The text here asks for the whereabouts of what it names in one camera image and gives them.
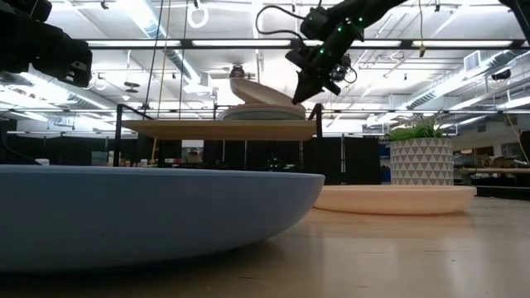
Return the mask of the black partition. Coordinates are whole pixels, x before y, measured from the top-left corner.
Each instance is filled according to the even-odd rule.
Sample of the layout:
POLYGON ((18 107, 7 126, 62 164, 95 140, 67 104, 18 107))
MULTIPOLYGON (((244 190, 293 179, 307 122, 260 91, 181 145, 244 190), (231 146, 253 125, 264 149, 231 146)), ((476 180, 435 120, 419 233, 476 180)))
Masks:
MULTIPOLYGON (((94 152, 112 151, 114 140, 88 137, 7 136, 7 145, 32 159, 45 158, 52 165, 89 166, 94 152)), ((178 160, 184 168, 295 171, 325 175, 327 185, 379 185, 379 144, 374 138, 322 137, 308 142, 205 141, 202 160, 186 160, 183 141, 161 143, 162 156, 178 160)))

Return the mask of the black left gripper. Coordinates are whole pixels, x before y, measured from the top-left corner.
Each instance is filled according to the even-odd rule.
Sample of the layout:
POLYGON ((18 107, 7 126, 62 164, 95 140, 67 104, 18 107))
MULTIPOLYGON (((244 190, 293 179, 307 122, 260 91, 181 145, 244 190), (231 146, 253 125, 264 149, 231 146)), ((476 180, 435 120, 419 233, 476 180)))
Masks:
POLYGON ((86 87, 92 78, 88 43, 59 27, 25 17, 0 17, 0 71, 27 72, 30 67, 67 84, 86 87))

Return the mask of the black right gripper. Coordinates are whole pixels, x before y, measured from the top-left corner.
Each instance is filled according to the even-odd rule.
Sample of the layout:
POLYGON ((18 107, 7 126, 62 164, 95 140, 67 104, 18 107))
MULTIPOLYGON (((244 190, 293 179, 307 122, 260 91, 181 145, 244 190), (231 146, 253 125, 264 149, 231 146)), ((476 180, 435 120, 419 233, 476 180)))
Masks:
POLYGON ((327 89, 339 95, 341 88, 331 80, 330 73, 355 41, 364 41, 364 29, 349 21, 341 21, 331 27, 319 46, 306 46, 304 42, 286 54, 286 59, 299 67, 298 82, 292 98, 293 104, 327 89))

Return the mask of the light teal plate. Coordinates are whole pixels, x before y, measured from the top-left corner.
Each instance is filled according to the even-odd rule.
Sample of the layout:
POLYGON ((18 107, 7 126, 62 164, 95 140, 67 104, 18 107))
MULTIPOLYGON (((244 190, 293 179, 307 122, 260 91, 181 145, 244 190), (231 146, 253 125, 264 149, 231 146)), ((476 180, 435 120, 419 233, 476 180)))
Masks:
POLYGON ((218 120, 304 120, 304 112, 282 108, 245 108, 222 112, 218 120))

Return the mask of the wooden shelf with black frame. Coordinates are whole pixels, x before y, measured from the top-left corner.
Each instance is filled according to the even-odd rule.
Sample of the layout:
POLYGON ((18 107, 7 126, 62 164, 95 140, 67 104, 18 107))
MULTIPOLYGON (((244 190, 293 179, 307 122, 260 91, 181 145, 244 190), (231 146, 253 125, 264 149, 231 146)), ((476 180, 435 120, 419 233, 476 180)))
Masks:
POLYGON ((119 104, 116 110, 113 164, 120 164, 122 130, 129 129, 153 140, 149 163, 159 167, 171 152, 166 142, 205 141, 280 141, 304 142, 323 137, 323 106, 317 104, 305 120, 171 120, 155 119, 135 108, 119 104))

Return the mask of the black overhead beam with lights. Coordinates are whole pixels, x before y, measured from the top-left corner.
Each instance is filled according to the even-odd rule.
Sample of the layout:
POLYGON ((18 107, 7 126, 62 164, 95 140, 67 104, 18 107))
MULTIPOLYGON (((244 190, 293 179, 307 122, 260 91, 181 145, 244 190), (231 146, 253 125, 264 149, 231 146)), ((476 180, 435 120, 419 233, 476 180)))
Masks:
MULTIPOLYGON (((91 50, 149 50, 149 49, 250 49, 285 50, 299 44, 290 39, 170 39, 156 41, 151 39, 100 39, 88 40, 91 50)), ((425 46, 428 50, 530 50, 530 42, 525 40, 413 40, 413 39, 367 39, 354 41, 353 50, 418 50, 425 46)))

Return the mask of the succulent in patterned white pot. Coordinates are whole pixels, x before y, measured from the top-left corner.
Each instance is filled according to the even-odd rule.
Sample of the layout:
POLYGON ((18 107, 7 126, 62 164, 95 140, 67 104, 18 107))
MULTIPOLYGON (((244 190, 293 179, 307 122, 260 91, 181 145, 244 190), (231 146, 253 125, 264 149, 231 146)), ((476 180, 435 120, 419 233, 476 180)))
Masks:
POLYGON ((436 124, 438 113, 418 115, 388 134, 392 185, 453 185, 453 146, 436 124))

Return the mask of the wooden background desk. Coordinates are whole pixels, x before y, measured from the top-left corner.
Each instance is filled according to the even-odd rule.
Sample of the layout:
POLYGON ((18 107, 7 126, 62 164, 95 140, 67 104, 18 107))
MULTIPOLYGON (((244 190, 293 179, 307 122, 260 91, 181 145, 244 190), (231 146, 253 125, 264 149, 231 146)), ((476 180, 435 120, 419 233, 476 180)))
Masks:
POLYGON ((459 175, 474 174, 511 174, 530 175, 530 168, 457 168, 455 172, 459 175))

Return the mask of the blue plate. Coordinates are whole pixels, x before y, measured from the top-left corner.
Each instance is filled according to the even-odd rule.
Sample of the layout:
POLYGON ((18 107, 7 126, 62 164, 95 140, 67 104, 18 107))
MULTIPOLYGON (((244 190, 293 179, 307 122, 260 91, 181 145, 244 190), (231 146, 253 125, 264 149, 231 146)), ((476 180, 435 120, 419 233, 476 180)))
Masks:
POLYGON ((174 261, 242 247, 299 222, 318 174, 0 165, 0 273, 174 261))

